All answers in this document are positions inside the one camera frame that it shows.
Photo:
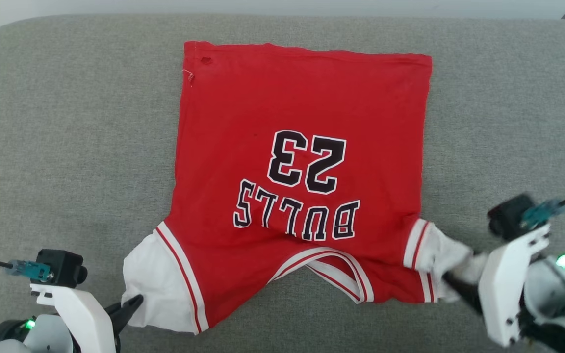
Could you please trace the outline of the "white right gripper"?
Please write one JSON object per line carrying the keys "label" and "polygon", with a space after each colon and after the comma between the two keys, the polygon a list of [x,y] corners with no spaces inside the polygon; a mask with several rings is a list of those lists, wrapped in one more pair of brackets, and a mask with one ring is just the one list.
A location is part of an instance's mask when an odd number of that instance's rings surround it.
{"label": "white right gripper", "polygon": [[476,313],[482,314],[488,337],[501,347],[518,341],[518,315],[532,257],[549,246],[550,224],[532,230],[493,250],[476,284],[452,272],[442,279]]}

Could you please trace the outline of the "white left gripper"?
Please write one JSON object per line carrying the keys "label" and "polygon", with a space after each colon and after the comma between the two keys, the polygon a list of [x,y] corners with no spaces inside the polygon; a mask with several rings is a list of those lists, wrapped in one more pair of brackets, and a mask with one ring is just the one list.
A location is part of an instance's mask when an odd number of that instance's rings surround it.
{"label": "white left gripper", "polygon": [[105,311],[87,291],[45,284],[32,284],[31,289],[39,293],[38,304],[55,308],[82,353],[115,353],[114,337],[119,337],[144,302],[139,294]]}

